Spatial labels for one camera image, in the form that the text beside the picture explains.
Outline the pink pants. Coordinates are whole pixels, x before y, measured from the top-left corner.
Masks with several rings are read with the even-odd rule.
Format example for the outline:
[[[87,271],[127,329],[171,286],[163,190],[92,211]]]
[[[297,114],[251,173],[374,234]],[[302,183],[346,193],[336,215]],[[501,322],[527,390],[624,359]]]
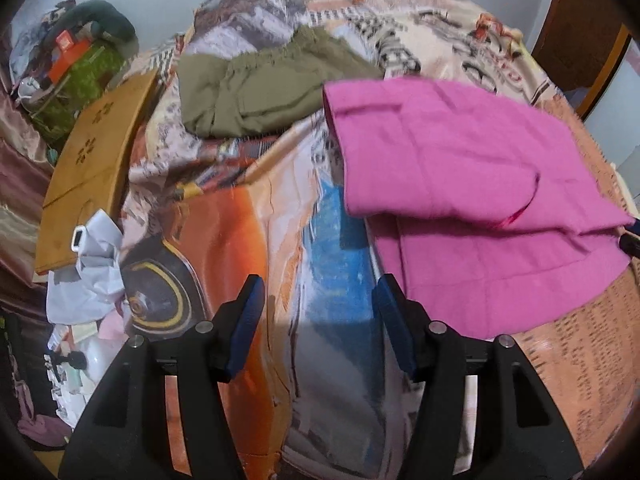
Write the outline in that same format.
[[[346,211],[406,296],[460,334],[552,322],[626,270],[617,232],[632,218],[558,118],[419,77],[331,82],[323,101]]]

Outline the printed newspaper pattern blanket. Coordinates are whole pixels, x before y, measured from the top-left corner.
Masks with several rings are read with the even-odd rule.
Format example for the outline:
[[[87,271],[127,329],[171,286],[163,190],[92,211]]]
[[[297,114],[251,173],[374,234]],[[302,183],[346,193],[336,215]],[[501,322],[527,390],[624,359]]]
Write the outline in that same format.
[[[582,184],[552,205],[624,218],[613,167],[520,33],[471,0],[207,0],[175,64],[211,55],[235,76],[335,38],[387,78],[447,87],[483,121],[482,156],[530,155]],[[393,362],[368,306],[381,271],[462,334],[512,334],[588,468],[628,443],[639,414],[639,267],[614,232],[445,238],[352,218],[343,159],[321,110],[241,138],[183,125],[171,75],[134,141],[122,206],[132,324],[165,338],[260,274],[267,303],[246,367],[221,390],[248,478],[387,479],[422,390]]]

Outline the brown wooden door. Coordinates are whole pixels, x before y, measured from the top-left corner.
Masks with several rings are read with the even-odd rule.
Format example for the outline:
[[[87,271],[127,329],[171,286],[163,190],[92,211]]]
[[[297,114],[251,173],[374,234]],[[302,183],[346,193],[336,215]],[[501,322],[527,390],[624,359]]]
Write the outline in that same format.
[[[551,0],[533,57],[585,119],[623,61],[630,40],[616,0]]]

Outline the wooden folding board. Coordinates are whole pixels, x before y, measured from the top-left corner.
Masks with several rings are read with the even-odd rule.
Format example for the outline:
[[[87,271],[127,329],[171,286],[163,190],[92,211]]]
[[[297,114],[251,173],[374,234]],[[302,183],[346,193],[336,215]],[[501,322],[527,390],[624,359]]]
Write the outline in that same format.
[[[158,71],[130,77],[79,115],[43,202],[35,253],[35,274],[75,262],[76,226],[102,209],[119,215],[134,134],[158,89]]]

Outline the striped pink curtain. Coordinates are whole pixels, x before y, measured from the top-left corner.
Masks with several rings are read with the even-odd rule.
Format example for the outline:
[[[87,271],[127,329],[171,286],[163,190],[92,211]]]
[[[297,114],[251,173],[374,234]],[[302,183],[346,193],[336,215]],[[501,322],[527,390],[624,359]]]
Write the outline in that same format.
[[[10,95],[9,45],[1,36],[1,303],[43,314],[46,289],[35,274],[42,204],[53,168],[47,145]]]

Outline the olive green folded pants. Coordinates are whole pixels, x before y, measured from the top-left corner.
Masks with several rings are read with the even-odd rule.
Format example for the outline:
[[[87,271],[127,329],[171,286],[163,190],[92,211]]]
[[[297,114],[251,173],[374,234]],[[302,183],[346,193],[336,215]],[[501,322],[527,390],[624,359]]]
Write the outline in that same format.
[[[383,77],[345,39],[308,26],[296,29],[284,46],[228,60],[185,55],[177,74],[182,123],[201,138],[282,132],[320,110],[327,82]]]

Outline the green patterned bag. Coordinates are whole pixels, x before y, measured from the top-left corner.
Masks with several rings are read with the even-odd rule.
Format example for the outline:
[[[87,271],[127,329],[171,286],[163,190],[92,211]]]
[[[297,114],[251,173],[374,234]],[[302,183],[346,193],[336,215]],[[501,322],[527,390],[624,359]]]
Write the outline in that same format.
[[[79,114],[102,96],[122,64],[120,53],[99,41],[66,70],[59,82],[52,84],[50,92],[29,104],[29,117],[44,142],[64,143]]]

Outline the orange box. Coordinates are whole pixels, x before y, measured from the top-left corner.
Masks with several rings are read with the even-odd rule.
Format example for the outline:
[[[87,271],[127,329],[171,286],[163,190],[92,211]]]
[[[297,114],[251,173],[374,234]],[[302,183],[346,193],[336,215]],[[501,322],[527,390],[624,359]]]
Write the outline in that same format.
[[[75,40],[68,31],[63,30],[56,38],[58,57],[52,62],[48,77],[52,84],[57,84],[65,73],[90,49],[89,39]]]

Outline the dark grey plush cushion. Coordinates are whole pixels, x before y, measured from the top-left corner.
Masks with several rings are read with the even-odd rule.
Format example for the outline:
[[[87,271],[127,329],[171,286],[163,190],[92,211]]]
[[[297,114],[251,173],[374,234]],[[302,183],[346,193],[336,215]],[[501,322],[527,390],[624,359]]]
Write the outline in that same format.
[[[42,46],[55,47],[55,40],[62,32],[68,32],[73,42],[106,41],[125,56],[136,53],[139,47],[134,25],[104,0],[88,0],[66,11],[46,33]]]

